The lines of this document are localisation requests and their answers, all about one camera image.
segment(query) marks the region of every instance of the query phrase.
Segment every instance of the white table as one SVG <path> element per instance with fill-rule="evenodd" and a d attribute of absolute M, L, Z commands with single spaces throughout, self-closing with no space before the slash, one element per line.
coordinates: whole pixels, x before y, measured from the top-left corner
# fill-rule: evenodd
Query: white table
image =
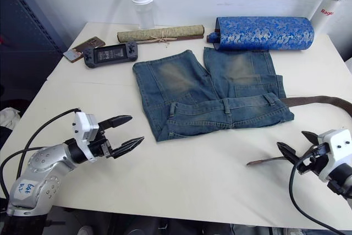
<path fill-rule="evenodd" d="M 95 35 L 107 45 L 116 44 L 118 31 L 133 29 L 133 25 L 88 23 L 73 47 Z M 205 38 L 139 45 L 138 61 L 190 49 L 202 63 L 204 46 L 211 47 Z M 320 36 L 306 51 L 273 51 L 271 55 L 277 74 L 284 76 L 288 97 L 329 95 L 352 102 L 352 75 L 327 35 Z M 22 149 L 45 121 L 69 108 L 80 107 L 95 114 L 98 121 L 130 114 L 132 121 L 107 130 L 106 136 L 117 147 L 143 135 L 141 145 L 117 160 L 101 158 L 80 165 L 64 179 L 55 205 L 246 225 L 321 228 L 300 215 L 289 199 L 289 162 L 245 164 L 279 156 L 277 141 L 302 154 L 310 144 L 301 130 L 319 134 L 343 127 L 352 131 L 352 120 L 343 110 L 323 104 L 298 106 L 291 108 L 294 121 L 269 128 L 223 130 L 156 143 L 142 110 L 132 65 L 89 69 L 83 60 L 71 64 L 63 58 L 6 142 L 1 160 Z M 51 124 L 32 146 L 72 138 L 72 120 L 69 115 Z M 19 157 L 11 160 L 5 168 L 8 187 L 18 161 Z M 297 174 L 294 194 L 313 217 L 338 229 L 352 229 L 348 204 L 313 173 Z"/>

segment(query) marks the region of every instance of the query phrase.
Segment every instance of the belt loop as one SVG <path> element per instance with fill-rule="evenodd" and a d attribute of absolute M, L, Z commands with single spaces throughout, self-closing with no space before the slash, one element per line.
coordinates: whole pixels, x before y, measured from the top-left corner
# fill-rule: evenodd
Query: belt loop
<path fill-rule="evenodd" d="M 225 107 L 225 114 L 231 114 L 229 101 L 227 99 L 223 99 L 224 107 Z"/>
<path fill-rule="evenodd" d="M 170 118 L 175 116 L 175 107 L 176 107 L 176 102 L 171 103 L 171 105 L 170 105 L 170 115 L 169 115 Z"/>
<path fill-rule="evenodd" d="M 265 99 L 268 101 L 270 106 L 275 106 L 275 100 L 272 99 L 268 94 L 263 95 L 265 97 Z"/>

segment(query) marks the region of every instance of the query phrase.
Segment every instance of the white thermos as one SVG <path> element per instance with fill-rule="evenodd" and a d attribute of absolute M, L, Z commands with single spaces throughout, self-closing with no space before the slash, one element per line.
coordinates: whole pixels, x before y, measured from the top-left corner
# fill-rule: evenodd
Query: white thermos
<path fill-rule="evenodd" d="M 315 11 L 310 22 L 314 28 L 314 35 L 317 36 L 324 28 L 326 22 L 334 16 L 336 8 L 342 0 L 323 0 Z"/>
<path fill-rule="evenodd" d="M 142 30 L 154 28 L 153 0 L 132 0 L 134 3 L 139 28 Z"/>

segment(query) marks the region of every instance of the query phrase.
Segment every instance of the handwritten label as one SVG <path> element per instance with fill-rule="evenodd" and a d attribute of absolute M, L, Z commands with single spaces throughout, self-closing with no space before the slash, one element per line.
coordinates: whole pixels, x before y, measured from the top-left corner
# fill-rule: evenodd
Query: handwritten label
<path fill-rule="evenodd" d="M 27 197 L 31 196 L 37 183 L 38 182 L 36 181 L 26 179 L 22 180 L 15 190 L 14 198 L 24 200 Z"/>

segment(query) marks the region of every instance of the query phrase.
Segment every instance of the denim shorts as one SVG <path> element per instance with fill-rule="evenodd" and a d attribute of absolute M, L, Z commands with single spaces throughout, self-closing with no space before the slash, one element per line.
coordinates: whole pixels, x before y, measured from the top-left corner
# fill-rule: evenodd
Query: denim shorts
<path fill-rule="evenodd" d="M 133 66 L 143 109 L 157 141 L 220 129 L 258 128 L 294 115 L 282 76 L 267 51 L 204 49 L 205 67 L 190 50 Z"/>

